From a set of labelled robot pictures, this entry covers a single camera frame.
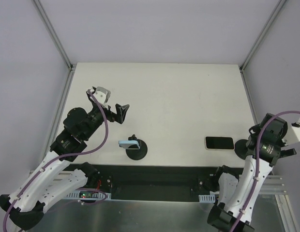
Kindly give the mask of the blue case smartphone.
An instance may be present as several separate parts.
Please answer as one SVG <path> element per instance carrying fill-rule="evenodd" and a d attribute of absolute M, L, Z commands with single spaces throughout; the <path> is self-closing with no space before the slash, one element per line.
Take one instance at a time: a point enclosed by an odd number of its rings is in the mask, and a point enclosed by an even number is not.
<path fill-rule="evenodd" d="M 119 147 L 126 150 L 140 149 L 140 144 L 138 140 L 120 140 L 118 141 Z"/>

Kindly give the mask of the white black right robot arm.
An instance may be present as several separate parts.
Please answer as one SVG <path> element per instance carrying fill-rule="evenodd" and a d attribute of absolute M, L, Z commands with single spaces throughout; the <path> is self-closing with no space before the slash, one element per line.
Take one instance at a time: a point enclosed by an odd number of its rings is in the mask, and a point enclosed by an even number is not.
<path fill-rule="evenodd" d="M 207 179 L 205 188 L 219 192 L 207 218 L 209 225 L 220 232 L 254 231 L 252 212 L 266 177 L 278 159 L 296 154 L 295 149 L 282 148 L 300 142 L 300 118 L 291 125 L 281 118 L 291 113 L 266 114 L 249 128 L 248 139 L 235 143 L 235 153 L 245 161 L 241 175 L 223 165 Z"/>

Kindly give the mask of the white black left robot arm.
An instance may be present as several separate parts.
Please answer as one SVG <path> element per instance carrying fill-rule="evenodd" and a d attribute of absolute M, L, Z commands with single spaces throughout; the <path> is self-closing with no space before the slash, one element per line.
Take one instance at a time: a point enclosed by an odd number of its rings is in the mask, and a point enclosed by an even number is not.
<path fill-rule="evenodd" d="M 84 162 L 58 184 L 50 182 L 78 157 L 98 151 L 108 138 L 108 123 L 122 124 L 129 105 L 116 104 L 116 112 L 105 102 L 89 98 L 92 109 L 71 109 L 63 121 L 64 129 L 52 143 L 43 161 L 11 194 L 0 195 L 0 207 L 5 211 L 3 231 L 11 221 L 21 231 L 35 227 L 48 210 L 70 192 L 89 189 L 99 192 L 100 176 L 97 169 Z"/>

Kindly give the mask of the black round phone stand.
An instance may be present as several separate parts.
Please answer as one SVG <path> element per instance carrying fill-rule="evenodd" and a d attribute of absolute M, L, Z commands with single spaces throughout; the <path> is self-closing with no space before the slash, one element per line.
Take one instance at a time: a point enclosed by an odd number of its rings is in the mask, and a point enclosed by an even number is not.
<path fill-rule="evenodd" d="M 129 148 L 126 149 L 126 155 L 132 160 L 143 159 L 148 152 L 147 144 L 143 140 L 138 139 L 135 134 L 129 137 L 128 140 L 136 141 L 138 144 L 130 145 Z"/>

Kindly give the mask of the cream case smartphone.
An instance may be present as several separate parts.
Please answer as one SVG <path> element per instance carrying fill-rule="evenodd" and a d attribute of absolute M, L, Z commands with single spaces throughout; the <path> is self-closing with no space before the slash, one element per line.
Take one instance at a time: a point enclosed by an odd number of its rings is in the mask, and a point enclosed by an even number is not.
<path fill-rule="evenodd" d="M 208 150 L 234 150 L 234 141 L 231 137 L 205 137 L 205 146 Z"/>

